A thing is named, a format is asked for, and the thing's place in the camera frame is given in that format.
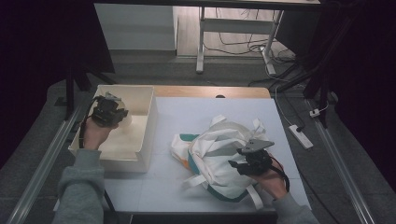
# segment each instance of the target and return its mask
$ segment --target gray sleeve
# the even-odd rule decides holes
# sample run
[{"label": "gray sleeve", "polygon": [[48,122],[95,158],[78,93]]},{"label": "gray sleeve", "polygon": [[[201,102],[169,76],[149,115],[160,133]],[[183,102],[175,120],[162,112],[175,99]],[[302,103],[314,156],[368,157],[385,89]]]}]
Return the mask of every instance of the gray sleeve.
[{"label": "gray sleeve", "polygon": [[273,207],[278,216],[277,224],[319,223],[308,206],[297,204],[290,193],[273,201]]},{"label": "gray sleeve", "polygon": [[101,151],[79,149],[74,166],[64,169],[58,185],[60,205],[52,223],[103,223],[104,168]]}]

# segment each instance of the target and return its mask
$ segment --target white table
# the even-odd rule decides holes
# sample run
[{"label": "white table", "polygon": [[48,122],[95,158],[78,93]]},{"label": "white table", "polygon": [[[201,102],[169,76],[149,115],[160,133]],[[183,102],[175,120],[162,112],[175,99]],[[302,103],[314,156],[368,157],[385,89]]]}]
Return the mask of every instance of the white table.
[{"label": "white table", "polygon": [[[276,144],[269,151],[284,165],[290,192],[299,204],[307,204],[302,180],[272,99],[157,97],[158,122],[151,164],[146,174],[106,174],[106,190],[117,211],[138,213],[255,213],[246,197],[240,203],[216,199],[204,188],[183,189],[192,172],[172,157],[171,141],[177,133],[202,133],[210,120],[222,114],[253,129],[259,118],[267,136]],[[271,197],[263,194],[264,209],[274,211]]]}]

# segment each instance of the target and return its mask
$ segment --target gray floor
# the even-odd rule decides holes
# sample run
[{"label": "gray floor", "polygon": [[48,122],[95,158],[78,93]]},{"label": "gray floor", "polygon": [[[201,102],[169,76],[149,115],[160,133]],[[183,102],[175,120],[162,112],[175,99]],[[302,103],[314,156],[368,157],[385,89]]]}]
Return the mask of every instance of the gray floor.
[{"label": "gray floor", "polygon": [[[124,84],[246,87],[252,80],[267,77],[260,59],[206,58],[205,71],[200,76],[195,74],[195,60],[189,58],[140,54],[138,56],[129,55],[128,57],[115,55],[113,60],[116,75],[109,76]],[[278,65],[276,71],[281,72],[287,66],[287,64]],[[90,80],[93,84],[92,92],[94,92],[95,85],[103,83],[93,76],[90,76]],[[271,84],[272,82],[255,86],[268,87]],[[298,114],[305,124],[304,133],[315,145],[311,151],[304,150],[287,131],[286,128],[289,124],[281,116],[294,159],[301,169],[301,175],[306,178],[312,189],[340,223],[361,223],[323,145],[315,122],[308,116],[308,109],[301,94],[302,89],[296,87],[287,91],[286,94],[277,96],[286,118],[293,123],[301,124],[297,117]],[[0,223],[6,223],[63,121],[64,106],[62,100],[60,104],[59,102],[57,104],[57,101],[59,101],[59,97],[65,97],[64,92],[64,82],[57,83],[49,88],[48,100],[40,116],[14,155],[0,171]],[[346,161],[348,169],[353,174],[364,200],[370,207],[376,223],[396,223],[396,216],[394,215],[396,214],[396,196],[394,191],[378,172],[364,149],[339,120],[333,111],[333,106],[332,102],[328,108],[329,130]],[[71,153],[67,151],[72,136],[74,136],[73,131],[64,143],[60,155],[54,163],[46,183],[40,190],[25,223],[50,223],[53,219],[52,208],[57,200],[56,184],[62,169],[72,164],[74,159]],[[304,182],[304,187],[313,213],[318,220],[321,223],[334,223],[306,182]]]}]

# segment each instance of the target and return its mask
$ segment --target aluminum rail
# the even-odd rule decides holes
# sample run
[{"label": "aluminum rail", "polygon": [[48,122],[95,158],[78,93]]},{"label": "aluminum rail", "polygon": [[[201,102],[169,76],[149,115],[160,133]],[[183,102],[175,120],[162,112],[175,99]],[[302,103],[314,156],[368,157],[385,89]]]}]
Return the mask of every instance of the aluminum rail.
[{"label": "aluminum rail", "polygon": [[[314,109],[308,101],[305,101],[305,103],[309,110]],[[355,207],[356,213],[358,214],[361,223],[375,224],[373,215],[366,201],[364,200],[361,191],[353,180],[352,175],[350,174],[346,163],[344,162],[342,155],[338,150],[337,145],[334,143],[332,135],[327,129],[323,127],[323,125],[317,118],[314,118],[314,120],[320,137],[322,138],[323,143],[330,155],[330,158],[332,159],[332,164],[334,165],[335,170],[337,171],[339,177],[341,178],[341,181],[343,182],[346,193],[350,196],[352,204]]]},{"label": "aluminum rail", "polygon": [[81,111],[84,111],[83,106],[89,103],[88,100],[91,99],[88,95],[85,95],[82,98],[82,103],[78,105],[75,112],[70,116],[70,119],[63,121],[63,123],[61,124],[61,127],[59,128],[52,142],[50,143],[46,154],[39,163],[37,169],[35,170],[32,179],[30,180],[25,191],[20,197],[20,200],[15,206],[13,212],[9,216],[7,224],[23,223],[28,216],[39,191],[43,187],[44,182],[46,181],[47,176],[50,173],[50,169],[52,168],[53,163],[55,162],[59,152],[61,151],[62,145],[64,144],[67,135],[73,128],[73,125],[77,117],[80,115]]}]

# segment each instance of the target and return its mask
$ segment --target white box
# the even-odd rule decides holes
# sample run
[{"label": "white box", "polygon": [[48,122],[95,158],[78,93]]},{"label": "white box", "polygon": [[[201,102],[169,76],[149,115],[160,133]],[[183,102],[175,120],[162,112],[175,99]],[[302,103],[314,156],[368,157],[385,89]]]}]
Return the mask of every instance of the white box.
[{"label": "white box", "polygon": [[[157,104],[153,87],[130,85],[99,85],[95,96],[109,92],[125,103],[132,123],[111,131],[107,140],[99,147],[100,162],[107,172],[138,172],[149,170],[151,150],[157,123]],[[78,135],[69,150],[76,155]]]}]

